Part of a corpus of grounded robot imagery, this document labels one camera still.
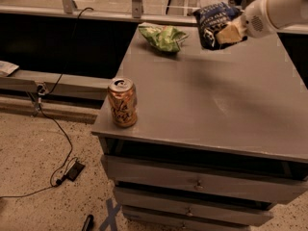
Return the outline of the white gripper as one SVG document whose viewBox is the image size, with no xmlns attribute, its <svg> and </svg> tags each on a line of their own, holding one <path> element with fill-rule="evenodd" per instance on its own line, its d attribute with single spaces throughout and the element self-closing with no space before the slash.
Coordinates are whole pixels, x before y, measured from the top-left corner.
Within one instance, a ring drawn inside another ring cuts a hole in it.
<svg viewBox="0 0 308 231">
<path fill-rule="evenodd" d="M 263 38 L 274 34 L 276 28 L 270 21 L 268 0 L 255 0 L 242 14 L 242 22 L 232 21 L 219 31 L 216 39 L 219 44 L 240 42 L 246 35 L 252 38 Z"/>
</svg>

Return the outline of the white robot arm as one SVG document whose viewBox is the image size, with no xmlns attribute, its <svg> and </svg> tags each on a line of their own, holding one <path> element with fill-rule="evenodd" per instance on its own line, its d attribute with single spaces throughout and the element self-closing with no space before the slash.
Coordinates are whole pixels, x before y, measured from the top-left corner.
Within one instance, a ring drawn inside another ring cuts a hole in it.
<svg viewBox="0 0 308 231">
<path fill-rule="evenodd" d="M 284 28 L 308 22 L 308 0 L 255 0 L 216 34 L 219 44 L 244 37 L 263 38 Z"/>
</svg>

